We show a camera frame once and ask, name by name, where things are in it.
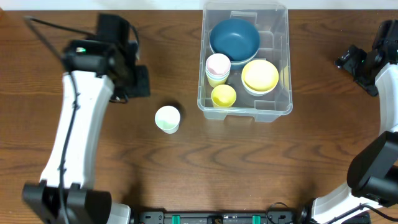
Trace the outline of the pink plastic cup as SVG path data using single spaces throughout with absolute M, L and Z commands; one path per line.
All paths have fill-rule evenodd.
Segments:
M 211 75 L 222 77 L 230 71 L 231 61 L 224 54 L 212 54 L 207 58 L 205 68 Z

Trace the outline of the light blue plastic cup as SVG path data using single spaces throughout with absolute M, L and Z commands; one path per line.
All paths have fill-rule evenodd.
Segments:
M 215 75 L 215 74 L 211 73 L 209 70 L 205 70 L 205 73 L 206 73 L 207 77 L 209 77 L 212 80 L 223 80 L 229 76 L 229 72 L 226 72 L 222 75 Z

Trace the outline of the yellow cup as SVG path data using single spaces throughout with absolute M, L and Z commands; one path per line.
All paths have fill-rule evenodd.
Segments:
M 230 108 L 236 99 L 236 91 L 229 85 L 218 85 L 211 92 L 211 100 L 216 108 Z
M 207 77 L 208 83 L 211 87 L 215 88 L 218 85 L 224 85 L 228 79 L 228 77 L 224 77 L 223 79 L 214 79 L 211 77 Z

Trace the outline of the light grey-blue bowl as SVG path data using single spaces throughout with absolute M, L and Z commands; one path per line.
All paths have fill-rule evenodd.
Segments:
M 269 91 L 256 91 L 256 90 L 246 89 L 246 88 L 245 88 L 245 90 L 247 93 L 249 93 L 252 96 L 264 96 L 271 92 L 270 90 Z

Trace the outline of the yellow bowl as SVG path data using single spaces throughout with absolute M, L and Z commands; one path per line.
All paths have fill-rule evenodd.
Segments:
M 250 88 L 266 91 L 279 82 L 279 72 L 271 62 L 257 59 L 244 66 L 242 79 Z

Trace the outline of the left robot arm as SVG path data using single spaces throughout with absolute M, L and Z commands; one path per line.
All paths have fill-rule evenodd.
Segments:
M 132 209 L 95 190 L 95 159 L 107 106 L 148 97 L 148 69 L 137 65 L 136 28 L 115 14 L 101 13 L 96 32 L 59 52 L 37 38 L 64 67 L 60 121 L 49 161 L 38 184 L 25 184 L 22 198 L 44 223 L 133 223 Z

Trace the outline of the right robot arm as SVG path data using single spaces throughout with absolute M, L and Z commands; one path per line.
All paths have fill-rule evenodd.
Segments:
M 351 45 L 335 65 L 379 98 L 379 136 L 352 160 L 346 182 L 306 204 L 296 223 L 369 223 L 368 210 L 396 222 L 380 208 L 397 204 L 397 21 L 381 23 L 370 52 Z

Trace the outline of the white bowl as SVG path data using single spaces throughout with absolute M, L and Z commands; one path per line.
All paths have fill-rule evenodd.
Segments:
M 250 88 L 250 87 L 245 83 L 244 80 L 242 80 L 242 84 L 243 84 L 244 89 L 245 89 L 250 95 L 252 95 L 252 96 L 263 96 L 263 95 L 266 95 L 266 94 L 270 93 L 270 92 L 277 86 L 277 83 L 276 83 L 276 84 L 275 84 L 274 86 L 272 86 L 269 90 L 266 90 L 266 91 L 257 91 L 257 90 L 254 90 L 254 89 Z

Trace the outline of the white plastic cup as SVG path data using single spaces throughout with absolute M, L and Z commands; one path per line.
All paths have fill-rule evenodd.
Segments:
M 155 114 L 155 124 L 163 132 L 174 134 L 180 125 L 181 115 L 174 106 L 163 106 Z

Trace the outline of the dark blue bowl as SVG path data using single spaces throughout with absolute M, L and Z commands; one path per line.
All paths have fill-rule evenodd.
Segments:
M 259 45 L 259 31 L 244 19 L 223 20 L 210 32 L 210 46 L 214 53 L 224 54 L 233 62 L 253 57 Z
M 240 65 L 231 65 L 231 69 L 232 70 L 239 70 L 239 69 L 242 69 L 245 65 L 246 65 L 247 63 L 244 63 L 244 64 L 240 64 Z

